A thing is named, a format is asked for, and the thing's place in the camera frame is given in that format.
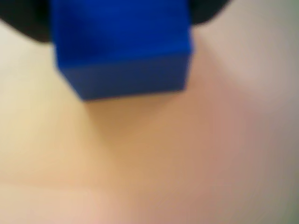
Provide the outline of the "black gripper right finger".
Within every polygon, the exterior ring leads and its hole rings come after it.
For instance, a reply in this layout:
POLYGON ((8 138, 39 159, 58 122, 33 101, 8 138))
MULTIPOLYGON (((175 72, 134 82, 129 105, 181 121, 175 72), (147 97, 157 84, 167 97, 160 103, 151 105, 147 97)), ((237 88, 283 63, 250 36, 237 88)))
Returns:
POLYGON ((216 17, 230 0, 190 0, 192 25, 201 25, 216 17))

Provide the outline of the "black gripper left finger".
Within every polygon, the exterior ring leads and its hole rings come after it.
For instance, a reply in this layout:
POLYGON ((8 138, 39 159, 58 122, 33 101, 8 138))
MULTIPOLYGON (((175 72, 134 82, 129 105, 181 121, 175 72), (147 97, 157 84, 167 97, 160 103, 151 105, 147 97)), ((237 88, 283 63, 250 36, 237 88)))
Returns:
POLYGON ((0 0, 0 19, 37 42, 51 42, 49 0, 0 0))

